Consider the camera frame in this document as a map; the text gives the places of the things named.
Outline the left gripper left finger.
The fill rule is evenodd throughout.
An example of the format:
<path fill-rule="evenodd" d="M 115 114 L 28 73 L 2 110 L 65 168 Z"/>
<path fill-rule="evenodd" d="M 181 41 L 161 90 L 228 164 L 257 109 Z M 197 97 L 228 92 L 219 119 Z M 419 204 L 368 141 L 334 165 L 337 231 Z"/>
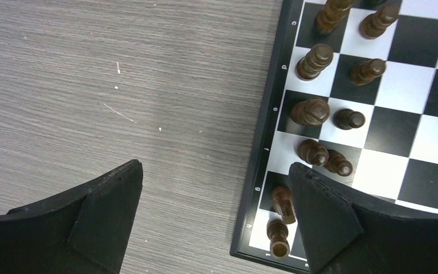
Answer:
<path fill-rule="evenodd" d="M 119 273 L 142 187 L 132 159 L 0 215 L 0 273 Z"/>

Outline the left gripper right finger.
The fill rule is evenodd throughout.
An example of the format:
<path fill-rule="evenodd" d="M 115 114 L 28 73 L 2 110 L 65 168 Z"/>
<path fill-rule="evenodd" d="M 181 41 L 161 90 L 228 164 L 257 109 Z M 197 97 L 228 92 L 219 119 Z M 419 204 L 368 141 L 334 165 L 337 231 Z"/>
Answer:
<path fill-rule="evenodd" d="M 312 273 L 438 273 L 438 213 L 382 200 L 298 162 L 288 177 Z"/>

